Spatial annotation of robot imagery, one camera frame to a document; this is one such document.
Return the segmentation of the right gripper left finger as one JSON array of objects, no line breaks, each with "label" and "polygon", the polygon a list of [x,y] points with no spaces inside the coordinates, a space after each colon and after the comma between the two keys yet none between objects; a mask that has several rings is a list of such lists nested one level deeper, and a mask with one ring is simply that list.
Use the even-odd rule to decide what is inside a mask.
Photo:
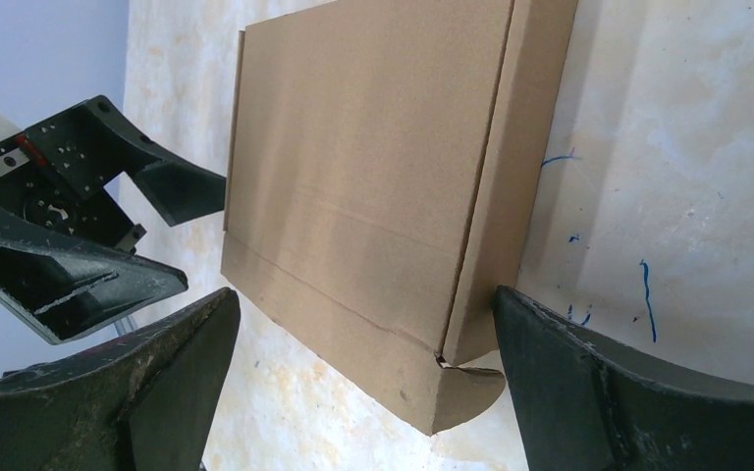
[{"label": "right gripper left finger", "polygon": [[218,289],[124,336],[0,378],[0,470],[197,470],[240,328]]}]

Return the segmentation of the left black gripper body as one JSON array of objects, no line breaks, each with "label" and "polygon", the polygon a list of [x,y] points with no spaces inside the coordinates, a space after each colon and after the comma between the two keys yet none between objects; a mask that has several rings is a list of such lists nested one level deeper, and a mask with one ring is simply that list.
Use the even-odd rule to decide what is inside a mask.
[{"label": "left black gripper body", "polygon": [[134,253],[146,230],[105,188],[122,168],[88,152],[104,141],[88,104],[0,141],[0,209],[44,230]]}]

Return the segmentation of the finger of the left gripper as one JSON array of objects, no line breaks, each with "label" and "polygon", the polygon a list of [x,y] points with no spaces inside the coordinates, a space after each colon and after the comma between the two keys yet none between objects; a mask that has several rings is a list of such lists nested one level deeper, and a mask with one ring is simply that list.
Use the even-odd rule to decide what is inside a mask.
[{"label": "finger of the left gripper", "polygon": [[225,177],[162,147],[104,95],[26,128],[16,143],[68,202],[86,202],[124,173],[170,227],[225,208]]},{"label": "finger of the left gripper", "polygon": [[0,207],[0,303],[51,344],[82,339],[188,287],[179,269]]}]

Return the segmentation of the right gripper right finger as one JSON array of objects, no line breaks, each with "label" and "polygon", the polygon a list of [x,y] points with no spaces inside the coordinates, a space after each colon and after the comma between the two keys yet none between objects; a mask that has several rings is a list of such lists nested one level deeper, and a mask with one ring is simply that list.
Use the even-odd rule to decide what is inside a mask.
[{"label": "right gripper right finger", "polygon": [[494,323],[532,470],[754,470],[754,385],[576,324],[510,287]]}]

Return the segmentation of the brown cardboard box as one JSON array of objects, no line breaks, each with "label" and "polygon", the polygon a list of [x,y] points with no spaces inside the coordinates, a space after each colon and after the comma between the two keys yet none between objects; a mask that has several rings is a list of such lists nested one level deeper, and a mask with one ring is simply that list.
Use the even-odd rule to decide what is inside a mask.
[{"label": "brown cardboard box", "polygon": [[518,277],[576,9],[332,1],[243,33],[222,274],[425,435],[503,391],[473,361]]}]

